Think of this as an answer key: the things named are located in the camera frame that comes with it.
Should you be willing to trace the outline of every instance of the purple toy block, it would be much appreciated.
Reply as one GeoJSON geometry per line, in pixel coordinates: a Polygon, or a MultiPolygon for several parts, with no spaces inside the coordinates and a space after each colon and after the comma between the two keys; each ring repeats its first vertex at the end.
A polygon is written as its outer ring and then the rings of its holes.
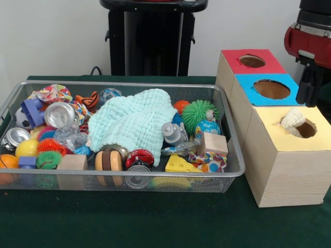
{"type": "Polygon", "coordinates": [[[23,157],[19,159],[19,168],[20,169],[35,169],[36,168],[36,157],[23,157]]]}
{"type": "Polygon", "coordinates": [[[44,111],[39,111],[43,106],[43,102],[38,98],[27,99],[21,103],[23,112],[26,115],[27,120],[30,122],[32,128],[40,126],[44,123],[44,111]]]}

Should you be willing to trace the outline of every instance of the black stand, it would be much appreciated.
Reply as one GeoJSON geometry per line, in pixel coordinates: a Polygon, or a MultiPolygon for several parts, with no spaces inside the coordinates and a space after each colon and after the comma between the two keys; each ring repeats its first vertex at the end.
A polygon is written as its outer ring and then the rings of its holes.
{"type": "Polygon", "coordinates": [[[187,76],[192,12],[207,0],[192,2],[138,2],[100,0],[108,8],[112,75],[187,76]]]}

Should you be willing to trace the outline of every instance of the wooden box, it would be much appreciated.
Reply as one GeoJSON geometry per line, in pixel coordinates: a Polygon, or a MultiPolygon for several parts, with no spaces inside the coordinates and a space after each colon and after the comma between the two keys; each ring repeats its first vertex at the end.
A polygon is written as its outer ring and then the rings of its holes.
{"type": "Polygon", "coordinates": [[[259,207],[321,204],[331,183],[331,126],[316,107],[298,106],[306,138],[293,136],[278,125],[290,108],[252,111],[243,154],[259,207]]]}

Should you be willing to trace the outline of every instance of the metal basket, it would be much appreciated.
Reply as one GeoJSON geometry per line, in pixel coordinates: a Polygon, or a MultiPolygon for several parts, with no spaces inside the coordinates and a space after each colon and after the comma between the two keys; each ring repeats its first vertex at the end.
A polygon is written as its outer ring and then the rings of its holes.
{"type": "MultiPolygon", "coordinates": [[[[189,102],[201,99],[212,102],[219,111],[219,120],[228,141],[228,160],[225,173],[168,173],[164,172],[169,157],[161,157],[158,167],[151,172],[102,172],[94,170],[94,159],[88,162],[88,170],[43,170],[0,169],[0,189],[19,190],[86,190],[86,191],[155,191],[155,192],[222,192],[231,185],[235,177],[245,172],[245,164],[226,96],[215,85],[178,85],[106,82],[56,82],[27,81],[18,84],[0,109],[2,124],[0,137],[15,125],[15,112],[34,90],[50,84],[62,84],[71,94],[89,96],[93,91],[116,88],[124,96],[134,95],[151,88],[165,90],[172,103],[178,100],[189,102]],[[113,180],[122,180],[115,186],[113,180]]],[[[7,153],[1,148],[1,154],[7,153]]]]}

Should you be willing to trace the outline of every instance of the light blue cloth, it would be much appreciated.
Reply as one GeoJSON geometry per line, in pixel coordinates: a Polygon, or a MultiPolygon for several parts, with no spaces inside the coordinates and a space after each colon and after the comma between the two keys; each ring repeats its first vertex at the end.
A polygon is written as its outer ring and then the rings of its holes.
{"type": "Polygon", "coordinates": [[[162,125],[171,122],[177,110],[162,89],[145,90],[129,97],[108,100],[88,121],[91,150],[118,144],[128,151],[146,149],[158,166],[163,144],[162,125]]]}

